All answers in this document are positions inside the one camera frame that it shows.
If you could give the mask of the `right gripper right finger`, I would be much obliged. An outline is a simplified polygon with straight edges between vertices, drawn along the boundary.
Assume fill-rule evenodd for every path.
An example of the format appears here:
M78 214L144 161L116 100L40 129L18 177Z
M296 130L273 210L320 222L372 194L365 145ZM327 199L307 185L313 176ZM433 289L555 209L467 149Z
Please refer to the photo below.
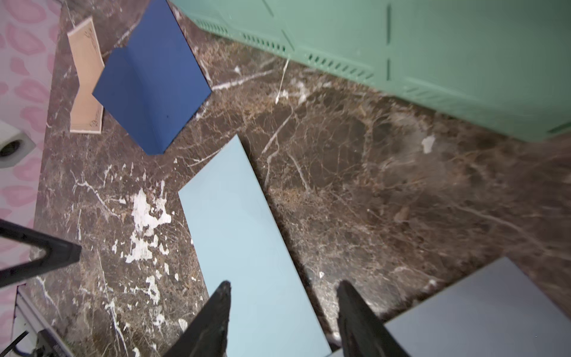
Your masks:
M408 356L351 282L339 283L337 297L343 356Z

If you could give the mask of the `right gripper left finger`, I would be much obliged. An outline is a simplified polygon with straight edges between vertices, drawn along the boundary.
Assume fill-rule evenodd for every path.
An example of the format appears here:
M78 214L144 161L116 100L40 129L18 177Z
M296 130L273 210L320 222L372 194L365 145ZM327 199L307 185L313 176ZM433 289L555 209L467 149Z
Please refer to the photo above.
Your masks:
M231 285L223 281L164 356L226 356L230 306Z

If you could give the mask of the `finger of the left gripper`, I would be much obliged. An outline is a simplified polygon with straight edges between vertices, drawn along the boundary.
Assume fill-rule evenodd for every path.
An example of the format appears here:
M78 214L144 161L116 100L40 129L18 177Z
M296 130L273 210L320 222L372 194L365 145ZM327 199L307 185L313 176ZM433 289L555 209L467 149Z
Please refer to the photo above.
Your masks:
M80 261L80 245L6 220L1 220L1 238L35 246L45 252L41 258L1 269L1 288Z

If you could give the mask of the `light blue envelope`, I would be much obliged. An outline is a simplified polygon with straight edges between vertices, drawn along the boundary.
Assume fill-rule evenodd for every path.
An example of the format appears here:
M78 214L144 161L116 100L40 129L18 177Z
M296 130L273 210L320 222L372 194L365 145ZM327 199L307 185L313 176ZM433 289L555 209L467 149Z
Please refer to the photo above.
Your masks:
M179 192L209 293L231 285L229 356L331 348L238 137Z

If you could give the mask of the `cream letter paper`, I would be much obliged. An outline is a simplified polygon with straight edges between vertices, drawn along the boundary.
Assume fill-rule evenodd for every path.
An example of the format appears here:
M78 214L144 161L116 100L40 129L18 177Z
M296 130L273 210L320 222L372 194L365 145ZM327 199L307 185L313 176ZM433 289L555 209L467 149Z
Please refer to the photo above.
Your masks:
M92 92L104 70L93 18L83 20L67 33L79 88L70 111L70 132L101 134L103 105Z

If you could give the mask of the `dark blue envelope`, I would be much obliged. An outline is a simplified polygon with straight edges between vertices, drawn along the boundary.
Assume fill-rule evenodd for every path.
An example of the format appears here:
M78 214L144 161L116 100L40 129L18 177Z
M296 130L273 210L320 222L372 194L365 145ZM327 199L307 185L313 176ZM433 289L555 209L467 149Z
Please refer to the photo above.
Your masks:
M147 155L160 155L211 95L166 1L152 1L92 94Z

